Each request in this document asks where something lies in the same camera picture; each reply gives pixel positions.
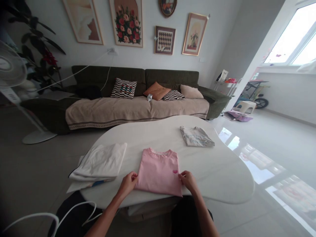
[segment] pink t-shirt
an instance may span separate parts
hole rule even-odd
[[[178,172],[176,152],[172,150],[155,152],[152,148],[144,149],[135,189],[182,197]]]

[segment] gray t-shirt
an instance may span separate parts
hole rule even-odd
[[[180,127],[183,139],[187,146],[213,147],[215,143],[208,137],[203,128]]]

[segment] picture frame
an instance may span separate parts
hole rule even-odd
[[[176,6],[177,6],[177,0],[168,0],[168,3],[167,3],[167,0],[159,0],[159,7],[161,10],[161,13],[166,18],[170,17],[174,13]]]
[[[63,0],[79,43],[104,45],[93,0]]]
[[[175,29],[162,26],[155,27],[155,54],[173,54]]]
[[[198,56],[207,24],[207,16],[190,13],[182,54]]]
[[[109,0],[116,45],[143,48],[142,0]]]

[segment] oval framed picture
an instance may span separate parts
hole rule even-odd
[[[170,17],[177,6],[177,0],[159,0],[161,13],[165,17]]]

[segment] white table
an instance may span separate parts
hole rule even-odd
[[[215,147],[186,146],[180,126],[201,127],[215,142]],[[94,145],[127,143],[119,176],[111,182],[81,190],[87,201],[94,201],[98,208],[106,208],[115,196],[122,178],[129,172],[138,172],[143,149],[152,147],[163,152],[169,149],[178,153],[179,172],[191,171],[202,196],[224,203],[240,204],[251,199],[254,180],[246,165],[218,137],[210,123],[187,115],[173,116],[154,122],[134,122],[116,126],[103,134]],[[190,192],[183,186],[183,195]],[[126,207],[170,195],[133,190],[120,207]]]

